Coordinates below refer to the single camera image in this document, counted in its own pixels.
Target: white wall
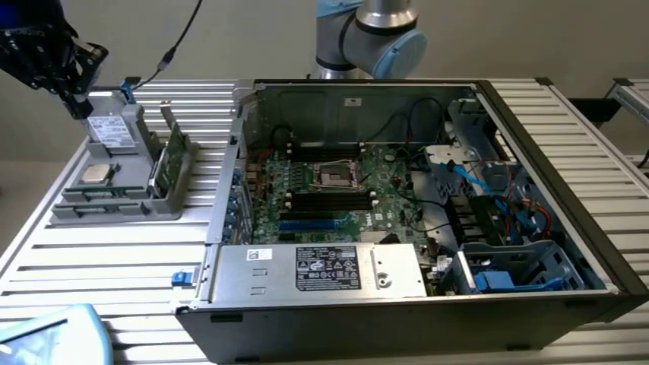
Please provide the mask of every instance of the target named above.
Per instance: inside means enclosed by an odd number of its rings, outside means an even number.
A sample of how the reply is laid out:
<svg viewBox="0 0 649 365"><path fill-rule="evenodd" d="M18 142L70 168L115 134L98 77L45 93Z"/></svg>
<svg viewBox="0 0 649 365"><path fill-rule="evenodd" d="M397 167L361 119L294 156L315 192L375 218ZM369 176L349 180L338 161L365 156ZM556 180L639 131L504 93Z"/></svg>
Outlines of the white wall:
<svg viewBox="0 0 649 365"><path fill-rule="evenodd" d="M194 5L193 0L61 3L82 39L110 51L99 84L151 73ZM612 77L649 78L646 0L415 3L430 46L414 76L547 76L570 96L599 96ZM301 78L311 65L314 11L315 0L205 0L161 78ZM82 130L57 98L5 74L0 85L0 159L66 159ZM622 124L618 134L636 128Z"/></svg>

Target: sticker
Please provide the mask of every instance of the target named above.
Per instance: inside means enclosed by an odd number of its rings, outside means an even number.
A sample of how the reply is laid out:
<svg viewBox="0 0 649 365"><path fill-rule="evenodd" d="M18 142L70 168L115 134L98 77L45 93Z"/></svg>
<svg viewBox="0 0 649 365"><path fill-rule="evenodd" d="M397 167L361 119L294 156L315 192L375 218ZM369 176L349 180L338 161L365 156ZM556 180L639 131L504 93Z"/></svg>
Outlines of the sticker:
<svg viewBox="0 0 649 365"><path fill-rule="evenodd" d="M87 124L106 148L134 147L133 137L119 116L89 116Z"/></svg>
<svg viewBox="0 0 649 365"><path fill-rule="evenodd" d="M249 249L245 256L246 261L271 260L273 249Z"/></svg>
<svg viewBox="0 0 649 365"><path fill-rule="evenodd" d="M359 97L346 97L345 98L345 106L361 106L362 99Z"/></svg>
<svg viewBox="0 0 649 365"><path fill-rule="evenodd" d="M355 246L297 247L294 250L297 290L358 290L361 288Z"/></svg>

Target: warning label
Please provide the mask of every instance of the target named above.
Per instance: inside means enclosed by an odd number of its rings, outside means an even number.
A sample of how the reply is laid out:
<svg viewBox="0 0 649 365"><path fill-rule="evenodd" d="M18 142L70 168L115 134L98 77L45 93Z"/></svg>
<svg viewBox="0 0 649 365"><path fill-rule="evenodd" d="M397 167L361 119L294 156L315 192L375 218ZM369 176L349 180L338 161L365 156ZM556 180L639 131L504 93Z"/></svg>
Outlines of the warning label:
<svg viewBox="0 0 649 365"><path fill-rule="evenodd" d="M355 246L297 247L294 286L299 291L357 290Z"/></svg>
<svg viewBox="0 0 649 365"><path fill-rule="evenodd" d="M87 124L106 148L134 147L133 137L119 116L89 116Z"/></svg>

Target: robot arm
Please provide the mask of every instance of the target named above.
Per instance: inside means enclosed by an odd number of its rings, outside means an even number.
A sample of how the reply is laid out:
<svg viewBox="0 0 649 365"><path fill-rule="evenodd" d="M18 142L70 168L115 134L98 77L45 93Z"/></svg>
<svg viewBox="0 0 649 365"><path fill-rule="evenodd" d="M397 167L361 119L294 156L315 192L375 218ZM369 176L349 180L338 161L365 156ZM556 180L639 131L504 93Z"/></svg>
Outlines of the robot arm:
<svg viewBox="0 0 649 365"><path fill-rule="evenodd" d="M0 0L0 68L57 95L74 119L90 115L86 92L106 55L78 39L58 0Z"/></svg>
<svg viewBox="0 0 649 365"><path fill-rule="evenodd" d="M426 51L410 0L319 0L311 78L405 78Z"/></svg>

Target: motherboard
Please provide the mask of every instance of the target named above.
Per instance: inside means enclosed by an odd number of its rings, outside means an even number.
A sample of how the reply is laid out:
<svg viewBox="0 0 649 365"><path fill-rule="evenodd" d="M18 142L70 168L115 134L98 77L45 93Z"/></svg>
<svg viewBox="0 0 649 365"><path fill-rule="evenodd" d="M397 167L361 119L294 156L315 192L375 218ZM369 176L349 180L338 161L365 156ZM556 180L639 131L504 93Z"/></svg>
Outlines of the motherboard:
<svg viewBox="0 0 649 365"><path fill-rule="evenodd" d="M317 162L283 151L250 155L253 243L426 243L395 148L371 145L358 149L355 158L307 158Z"/></svg>

